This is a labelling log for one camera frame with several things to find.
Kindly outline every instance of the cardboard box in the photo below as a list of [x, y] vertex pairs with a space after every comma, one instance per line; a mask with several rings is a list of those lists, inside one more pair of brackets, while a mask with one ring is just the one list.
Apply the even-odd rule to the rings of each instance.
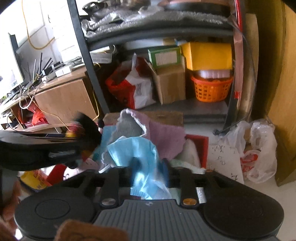
[[189, 42], [181, 48], [190, 70], [232, 69], [231, 44]]
[[185, 63], [181, 57], [181, 64], [159, 68], [152, 71], [153, 82], [161, 104], [169, 104], [178, 100], [185, 100]]
[[154, 69], [181, 64], [180, 47], [155, 47], [148, 49], [149, 60]]

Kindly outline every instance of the ribbed surface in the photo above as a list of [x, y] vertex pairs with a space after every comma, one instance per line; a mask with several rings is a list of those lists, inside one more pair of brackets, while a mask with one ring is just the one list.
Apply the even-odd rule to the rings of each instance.
[[210, 229], [197, 211], [182, 209], [174, 200], [125, 200], [116, 209], [102, 211], [94, 224], [124, 229], [131, 241], [232, 240]]

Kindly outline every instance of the orange basket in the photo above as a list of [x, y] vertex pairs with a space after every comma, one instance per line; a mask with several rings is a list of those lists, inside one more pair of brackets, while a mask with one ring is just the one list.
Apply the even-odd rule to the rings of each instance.
[[226, 80], [215, 79], [208, 81], [201, 77], [197, 79], [192, 75], [191, 80], [194, 82], [195, 95], [199, 101], [218, 102], [227, 97], [233, 77]]

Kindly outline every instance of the shelf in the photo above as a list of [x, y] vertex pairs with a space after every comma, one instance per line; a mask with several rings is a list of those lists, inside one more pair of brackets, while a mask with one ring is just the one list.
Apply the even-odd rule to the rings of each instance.
[[233, 36], [232, 26], [209, 24], [204, 22], [153, 22], [147, 26], [127, 28], [111, 33], [99, 34], [87, 39], [89, 51], [93, 51], [108, 45], [117, 45], [138, 39], [158, 37], [229, 37]]
[[184, 123], [224, 123], [228, 112], [225, 101], [205, 103], [197, 99], [181, 100], [171, 104], [155, 103], [141, 111], [179, 111]]

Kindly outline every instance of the hand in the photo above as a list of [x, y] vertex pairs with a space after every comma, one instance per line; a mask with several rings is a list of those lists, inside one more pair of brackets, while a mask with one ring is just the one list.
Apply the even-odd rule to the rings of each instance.
[[20, 182], [16, 181], [13, 185], [12, 196], [10, 200], [5, 204], [2, 211], [1, 217], [3, 220], [0, 221], [0, 241], [16, 240], [14, 235], [17, 225], [14, 220], [14, 214], [15, 208], [19, 204], [20, 194]]

